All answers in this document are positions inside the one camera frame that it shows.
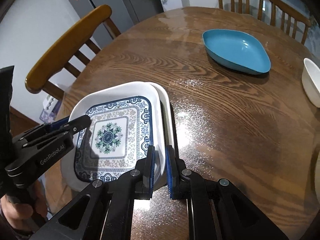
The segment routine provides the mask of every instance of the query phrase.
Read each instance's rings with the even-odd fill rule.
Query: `dining table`
[[[248,33],[266,50],[271,69],[249,75],[210,58],[202,34]],[[303,59],[315,56],[280,28],[251,15],[185,7],[138,23],[104,47],[64,94],[57,120],[86,95],[127,82],[167,91],[179,157],[205,179],[237,186],[289,239],[299,239],[318,213],[314,190],[317,108],[303,90]],[[75,195],[57,162],[45,174],[53,213]],[[134,206],[131,239],[188,239],[186,201],[167,186]]]

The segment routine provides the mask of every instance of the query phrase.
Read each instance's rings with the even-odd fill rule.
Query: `blue bowl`
[[[213,29],[202,34],[205,49],[216,62],[253,75],[266,73],[271,62],[255,37],[239,31]]]

